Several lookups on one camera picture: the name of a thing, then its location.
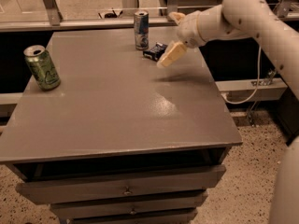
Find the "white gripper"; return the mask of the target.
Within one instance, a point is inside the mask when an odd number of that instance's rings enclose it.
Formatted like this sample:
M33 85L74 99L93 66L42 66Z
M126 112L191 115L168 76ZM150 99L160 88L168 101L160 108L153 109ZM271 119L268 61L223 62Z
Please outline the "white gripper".
M178 26L177 36L181 41L171 41L157 62L159 68L166 68L186 52L187 48L194 49L205 45L206 41L200 36L198 29L199 11L190 14L170 12L168 17Z

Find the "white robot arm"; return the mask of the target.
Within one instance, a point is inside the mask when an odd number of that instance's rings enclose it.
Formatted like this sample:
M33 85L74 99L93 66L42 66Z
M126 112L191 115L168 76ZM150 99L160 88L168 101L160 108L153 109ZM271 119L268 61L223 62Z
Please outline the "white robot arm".
M266 0L222 0L221 4L188 15L171 12L178 27L157 62L167 67L188 49L203 47L212 40L253 38L258 54L265 55L295 97L299 98L299 34L273 13ZM269 224L299 224L299 135L286 148L272 198Z

